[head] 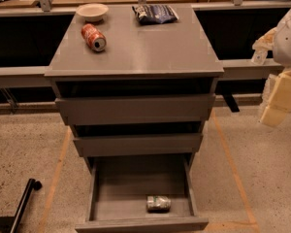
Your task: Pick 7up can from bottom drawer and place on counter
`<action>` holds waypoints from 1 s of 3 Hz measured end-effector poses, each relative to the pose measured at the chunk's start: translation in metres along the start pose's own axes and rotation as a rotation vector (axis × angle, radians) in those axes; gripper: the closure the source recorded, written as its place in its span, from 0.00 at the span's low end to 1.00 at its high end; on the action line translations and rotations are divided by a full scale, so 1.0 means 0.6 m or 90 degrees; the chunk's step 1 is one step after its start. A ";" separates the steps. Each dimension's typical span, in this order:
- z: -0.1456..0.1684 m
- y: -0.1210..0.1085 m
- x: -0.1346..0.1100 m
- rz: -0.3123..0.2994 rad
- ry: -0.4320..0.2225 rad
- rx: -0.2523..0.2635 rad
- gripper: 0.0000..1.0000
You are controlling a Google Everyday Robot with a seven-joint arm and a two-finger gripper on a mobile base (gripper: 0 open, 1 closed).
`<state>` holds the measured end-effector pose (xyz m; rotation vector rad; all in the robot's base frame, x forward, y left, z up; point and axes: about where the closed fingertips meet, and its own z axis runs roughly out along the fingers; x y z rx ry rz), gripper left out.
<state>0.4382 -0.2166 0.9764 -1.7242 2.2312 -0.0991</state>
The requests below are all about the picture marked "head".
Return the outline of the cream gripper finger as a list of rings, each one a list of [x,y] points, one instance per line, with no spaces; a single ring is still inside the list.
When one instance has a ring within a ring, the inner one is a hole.
[[[254,50],[272,50],[274,45],[275,32],[275,27],[270,29],[267,33],[265,33],[254,42],[252,48]]]
[[[291,112],[291,68],[270,76],[263,94],[260,122],[270,127],[280,125]]]

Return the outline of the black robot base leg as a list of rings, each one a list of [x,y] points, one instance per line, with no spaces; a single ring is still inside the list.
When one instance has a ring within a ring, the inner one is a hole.
[[[43,187],[40,181],[29,179],[13,216],[0,216],[0,233],[17,233],[22,216],[33,190]]]

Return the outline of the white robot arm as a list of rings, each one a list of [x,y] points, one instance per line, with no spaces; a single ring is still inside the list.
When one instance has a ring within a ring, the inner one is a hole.
[[[279,75],[273,77],[274,85],[265,91],[260,117],[261,123],[276,127],[291,112],[291,9],[276,27],[254,42],[252,49],[252,63],[263,65],[271,50],[274,62],[284,67]]]

